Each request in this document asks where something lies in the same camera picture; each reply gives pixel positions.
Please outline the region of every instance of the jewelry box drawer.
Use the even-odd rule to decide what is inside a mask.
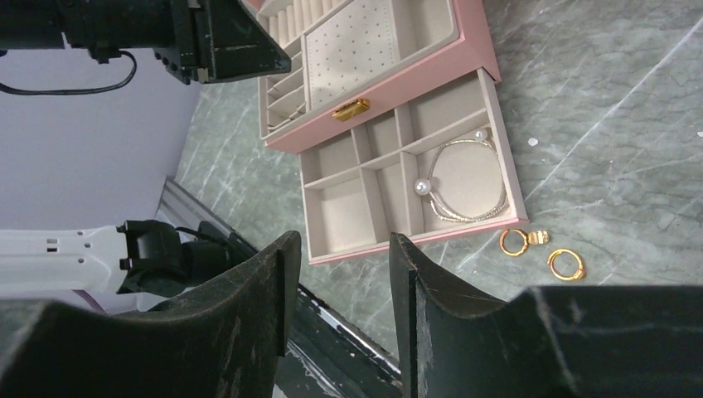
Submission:
[[[259,78],[260,137],[284,152],[479,68],[500,80],[482,0],[267,0],[257,20],[293,59],[289,74]],[[335,117],[355,101],[368,106]]]
[[[482,143],[479,131],[488,133]],[[432,192],[450,213],[480,217],[504,206],[486,219],[441,220],[430,196],[415,191],[433,163]],[[484,69],[303,151],[300,165],[311,264],[386,250],[394,231],[429,242],[527,222],[495,85]]]

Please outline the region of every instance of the jewelry box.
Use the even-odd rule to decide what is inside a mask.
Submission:
[[[293,59],[259,79],[261,138],[300,156],[311,264],[528,222],[482,0],[253,5]]]

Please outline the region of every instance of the white pearl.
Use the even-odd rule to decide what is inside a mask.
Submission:
[[[488,131],[486,129],[479,129],[473,132],[473,139],[482,143],[488,138]]]
[[[432,184],[429,183],[428,179],[420,178],[415,182],[415,193],[421,197],[429,195],[430,191],[432,191]]]

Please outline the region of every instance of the gold ring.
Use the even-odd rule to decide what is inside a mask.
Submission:
[[[507,251],[507,249],[505,248],[505,237],[507,236],[507,234],[509,234],[509,233],[511,233],[511,232],[517,232],[518,234],[520,234],[520,236],[522,236],[522,241],[525,242],[525,243],[522,245],[522,248],[519,249],[519,250],[516,251],[516,252]],[[513,257],[517,257],[518,255],[521,255],[522,253],[525,253],[525,251],[527,250],[527,246],[528,246],[529,244],[527,243],[527,235],[525,234],[525,232],[524,232],[523,230],[505,230],[505,231],[503,231],[503,233],[501,234],[501,240],[500,240],[499,245],[501,246],[501,250],[503,250],[503,253],[505,253],[506,255],[511,255],[511,256],[513,256]]]
[[[579,262],[579,269],[576,270],[576,272],[571,275],[571,276],[564,276],[558,272],[556,272],[556,269],[554,268],[554,259],[558,255],[564,254],[564,253],[569,253],[570,255],[573,255],[576,261]],[[573,250],[569,249],[558,249],[555,250],[554,253],[550,254],[549,259],[547,259],[547,264],[549,264],[551,268],[551,273],[554,274],[555,277],[561,279],[561,280],[577,280],[581,279],[584,276],[586,276],[586,271],[584,270],[584,261],[581,259],[581,256],[577,255]]]

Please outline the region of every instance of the gray marble surface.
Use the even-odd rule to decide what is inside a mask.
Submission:
[[[485,5],[527,229],[553,241],[518,258],[497,233],[423,250],[501,299],[559,284],[545,260],[560,247],[584,258],[575,284],[699,284],[703,1]],[[178,180],[263,247],[304,221],[298,160],[259,141],[256,95],[254,81],[202,91]],[[301,280],[397,353],[386,255],[305,264]]]

